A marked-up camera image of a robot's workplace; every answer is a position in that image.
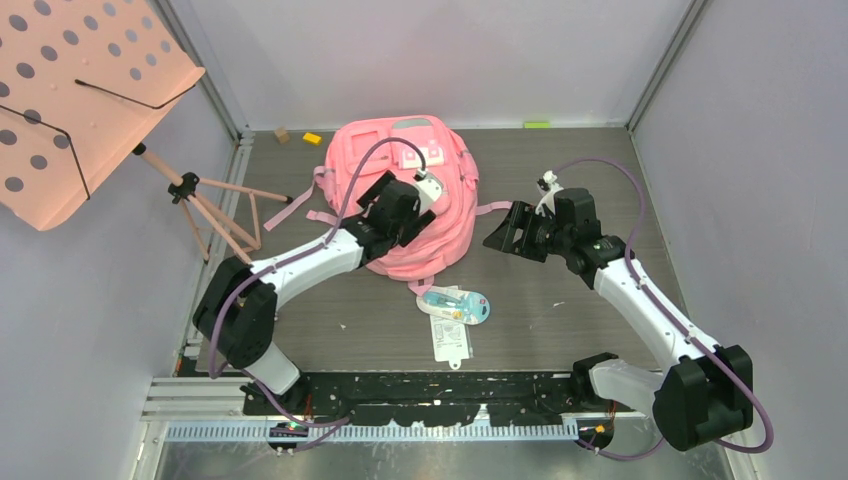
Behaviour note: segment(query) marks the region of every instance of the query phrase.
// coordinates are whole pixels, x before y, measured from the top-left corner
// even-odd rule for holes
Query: pink backpack
[[[324,166],[315,169],[313,178],[337,214],[358,213],[356,202],[350,202],[346,212],[339,212],[345,191],[365,152],[386,137],[401,137],[418,146],[427,158],[427,170],[438,177],[447,192],[431,207],[436,220],[412,243],[395,247],[386,256],[366,265],[381,275],[409,282],[409,288],[421,295],[432,286],[435,274],[456,263],[468,251],[475,216],[495,209],[509,209],[510,202],[495,202],[478,208],[479,175],[465,142],[438,118],[419,115],[361,120],[336,132]],[[408,146],[399,142],[385,144],[365,163],[352,198],[359,198],[387,170],[399,180],[412,183],[415,170],[420,166],[418,155]],[[311,195],[310,187],[266,222],[265,229],[274,228]],[[314,211],[307,217],[326,223],[335,221],[331,215]]]

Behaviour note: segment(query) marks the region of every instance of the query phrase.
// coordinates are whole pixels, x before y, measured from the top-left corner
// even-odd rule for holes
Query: wall
[[[623,125],[689,1],[172,3],[227,72],[216,84],[267,130],[411,113]]]
[[[753,357],[767,479],[848,470],[846,78],[844,1],[713,2],[636,135],[689,310]]]
[[[194,90],[146,144],[222,178],[232,150]],[[164,177],[130,157],[59,227],[0,207],[0,477],[127,478],[141,406],[168,375],[200,252]]]

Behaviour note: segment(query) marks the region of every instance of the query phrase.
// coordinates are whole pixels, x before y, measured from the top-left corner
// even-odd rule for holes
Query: music stand
[[[171,182],[205,260],[187,203],[246,263],[261,247],[256,196],[238,185],[197,183],[248,194],[255,236],[239,227],[141,141],[203,76],[144,0],[0,4],[0,202],[40,231],[68,219],[131,152]],[[247,243],[241,247],[227,232]]]

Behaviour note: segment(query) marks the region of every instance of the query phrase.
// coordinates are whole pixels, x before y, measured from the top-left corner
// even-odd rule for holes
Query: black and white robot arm
[[[595,203],[586,189],[564,189],[547,172],[538,182],[537,205],[514,202],[507,218],[483,245],[544,262],[565,258],[568,269],[605,298],[633,327],[660,367],[655,373],[603,353],[575,362],[572,390],[578,400],[614,400],[652,417],[663,437],[678,450],[746,429],[752,403],[691,341],[697,338],[749,388],[750,357],[739,346],[722,347],[688,319],[651,281],[639,260],[625,259],[626,245],[604,235]],[[686,327],[684,335],[644,291]]]
[[[357,201],[362,212],[344,218],[338,230],[331,229],[312,242],[251,265],[236,257],[224,260],[195,310],[195,327],[206,338],[213,338],[226,298],[246,279],[270,267],[227,310],[217,349],[230,365],[246,370],[273,393],[286,393],[300,371],[272,341],[276,312],[328,278],[356,270],[396,245],[408,245],[435,219],[430,206],[442,193],[441,182],[425,170],[417,172],[415,184],[387,172]]]

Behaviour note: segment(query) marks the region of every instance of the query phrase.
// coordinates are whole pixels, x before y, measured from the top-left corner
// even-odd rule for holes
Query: floor
[[[644,419],[618,418],[609,450],[641,453],[656,443]],[[241,478],[289,480],[733,479],[722,449],[681,453],[669,446],[636,462],[616,462],[565,441],[328,443],[293,457],[267,444],[166,443],[157,480]]]
[[[621,128],[550,130],[460,130],[480,171],[479,203],[539,199],[536,180],[546,170],[587,156],[611,157],[641,178],[627,132]],[[311,172],[323,163],[332,134],[315,147],[292,134],[277,143],[270,132],[256,134],[244,185],[297,196],[309,187]],[[624,176],[600,164],[583,164],[561,175],[564,186],[588,188],[604,232],[626,238],[638,216],[638,201]],[[260,221],[281,209],[259,201]],[[255,259],[275,256],[323,234],[327,227],[305,218],[330,211],[320,192],[272,232],[263,232]],[[574,361],[609,351],[643,367],[655,361],[626,321],[595,292],[551,257],[539,264],[484,248],[481,242],[501,222],[498,211],[479,217],[472,246],[457,264],[436,276],[436,284],[462,285],[486,295],[492,314],[469,327],[474,357],[462,370],[570,370]],[[235,216],[251,225],[249,203]],[[635,251],[652,279],[679,304],[679,293],[653,208]],[[446,370],[434,360],[430,322],[401,282],[366,269],[332,278],[289,302],[280,312],[275,342],[302,370]]]

